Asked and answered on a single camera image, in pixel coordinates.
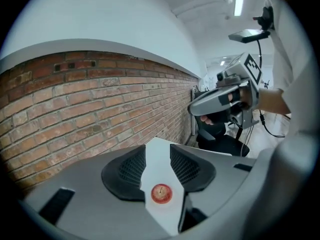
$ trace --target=person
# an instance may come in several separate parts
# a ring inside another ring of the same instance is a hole
[[[273,8],[274,29],[269,29],[274,46],[273,89],[259,89],[256,110],[286,115],[291,113],[287,136],[319,129],[317,99],[319,69],[309,39],[299,20],[284,0],[265,0]],[[240,89],[240,100],[251,105],[250,92]],[[201,121],[212,125],[203,115]]]

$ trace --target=round red object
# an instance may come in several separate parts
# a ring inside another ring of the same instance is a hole
[[[157,184],[151,190],[151,197],[157,204],[166,204],[172,198],[172,190],[168,185]]]

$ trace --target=textured black pad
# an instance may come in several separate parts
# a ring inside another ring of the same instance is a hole
[[[186,193],[204,190],[216,176],[216,169],[209,161],[170,145],[170,165]]]
[[[60,188],[40,210],[39,215],[55,225],[74,194],[73,190]]]
[[[110,161],[101,172],[104,186],[125,201],[145,201],[140,190],[141,176],[146,168],[146,146],[141,145]]]

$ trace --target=brick wall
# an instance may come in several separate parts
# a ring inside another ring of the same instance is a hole
[[[80,160],[160,137],[183,144],[198,79],[117,53],[56,53],[0,75],[0,155],[30,189]]]

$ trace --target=white ceiling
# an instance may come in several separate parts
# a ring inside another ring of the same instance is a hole
[[[262,14],[265,0],[244,0],[242,14],[234,16],[235,0],[165,0],[171,11],[190,32],[193,41],[209,67],[221,57],[233,57],[244,51],[257,53],[256,44],[241,44],[228,39],[228,34],[243,29],[258,29],[252,20]],[[271,41],[262,40],[262,53],[266,58],[273,54]]]

